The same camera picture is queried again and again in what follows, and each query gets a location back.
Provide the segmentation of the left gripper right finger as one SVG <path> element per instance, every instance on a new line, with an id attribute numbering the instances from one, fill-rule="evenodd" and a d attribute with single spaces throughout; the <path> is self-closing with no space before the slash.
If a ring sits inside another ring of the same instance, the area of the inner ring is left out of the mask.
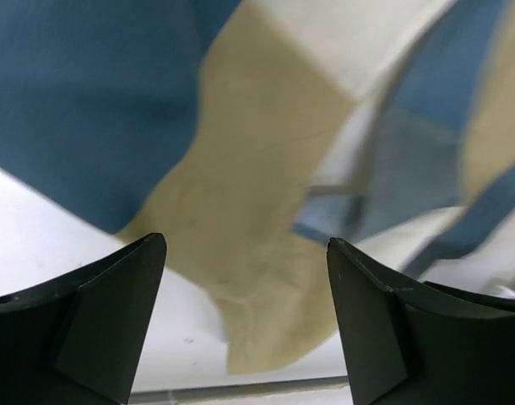
<path id="1" fill-rule="evenodd" d="M 327 263 L 354 403 L 515 405 L 515 300 L 418 282 L 341 239 Z"/>

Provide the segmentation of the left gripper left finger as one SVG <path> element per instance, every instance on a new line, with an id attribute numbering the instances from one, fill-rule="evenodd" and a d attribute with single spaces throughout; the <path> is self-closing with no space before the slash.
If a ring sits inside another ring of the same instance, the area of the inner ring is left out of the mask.
<path id="1" fill-rule="evenodd" d="M 0 297 L 0 405 L 126 404 L 166 257 L 146 235 Z"/>

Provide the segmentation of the blue beige patchwork pillowcase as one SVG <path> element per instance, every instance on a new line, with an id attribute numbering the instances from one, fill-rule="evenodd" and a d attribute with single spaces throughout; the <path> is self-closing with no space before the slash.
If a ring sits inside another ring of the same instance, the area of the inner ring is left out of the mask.
<path id="1" fill-rule="evenodd" d="M 0 168 L 163 234 L 277 370 L 337 329 L 332 238 L 457 207 L 409 276 L 515 264 L 515 1 L 0 1 Z"/>

